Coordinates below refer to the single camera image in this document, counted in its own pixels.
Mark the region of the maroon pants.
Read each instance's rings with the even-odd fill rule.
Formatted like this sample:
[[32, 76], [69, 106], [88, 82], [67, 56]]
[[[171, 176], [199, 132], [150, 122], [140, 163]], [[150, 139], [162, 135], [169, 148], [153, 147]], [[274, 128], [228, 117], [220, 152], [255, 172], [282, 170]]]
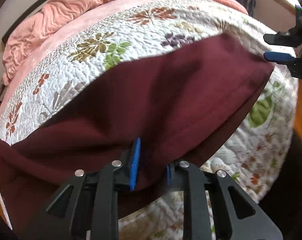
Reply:
[[154, 182], [186, 158], [204, 164], [234, 133], [273, 65], [222, 34], [106, 71], [26, 139], [0, 140], [0, 192], [20, 233], [78, 169], [99, 170], [141, 140], [137, 195], [122, 216], [159, 196]]

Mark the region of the white floral quilt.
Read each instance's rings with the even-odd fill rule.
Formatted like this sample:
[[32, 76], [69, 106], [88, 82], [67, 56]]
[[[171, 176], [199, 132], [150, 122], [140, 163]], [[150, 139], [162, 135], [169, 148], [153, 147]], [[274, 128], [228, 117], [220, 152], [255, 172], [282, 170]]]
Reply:
[[[255, 54], [272, 29], [210, 0], [150, 0], [93, 10], [95, 20], [48, 53], [18, 85], [0, 114], [0, 139], [20, 142], [63, 109], [85, 86], [124, 61], [169, 53], [227, 33]], [[298, 82], [275, 66], [264, 91], [202, 170], [223, 168], [256, 202], [270, 190], [288, 153]]]

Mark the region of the pink bed sheet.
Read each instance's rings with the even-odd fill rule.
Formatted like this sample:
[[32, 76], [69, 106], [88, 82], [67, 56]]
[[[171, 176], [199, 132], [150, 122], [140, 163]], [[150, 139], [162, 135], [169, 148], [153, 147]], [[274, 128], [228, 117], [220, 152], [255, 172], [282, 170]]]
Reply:
[[76, 35], [87, 27], [98, 23], [100, 20], [120, 11], [124, 11], [139, 5], [147, 4], [152, 1], [160, 0], [114, 0], [106, 4], [100, 5], [95, 9], [87, 11], [70, 23], [64, 25], [51, 37], [49, 37], [41, 46], [39, 46], [31, 55], [25, 60], [21, 67], [17, 70], [12, 81], [9, 83], [2, 103], [0, 105], [0, 116], [5, 110], [8, 100], [13, 95], [16, 88], [26, 78], [26, 76], [34, 69], [37, 64], [46, 57], [51, 51], [68, 40], [70, 37]]

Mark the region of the pink fleece blanket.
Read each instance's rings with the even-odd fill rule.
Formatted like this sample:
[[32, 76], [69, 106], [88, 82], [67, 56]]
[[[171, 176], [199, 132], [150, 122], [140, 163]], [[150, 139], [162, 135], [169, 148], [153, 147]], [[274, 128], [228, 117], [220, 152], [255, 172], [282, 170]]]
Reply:
[[51, 35], [87, 11], [110, 1], [114, 0], [48, 0], [9, 35], [2, 57], [6, 68], [3, 84], [9, 85], [24, 61]]

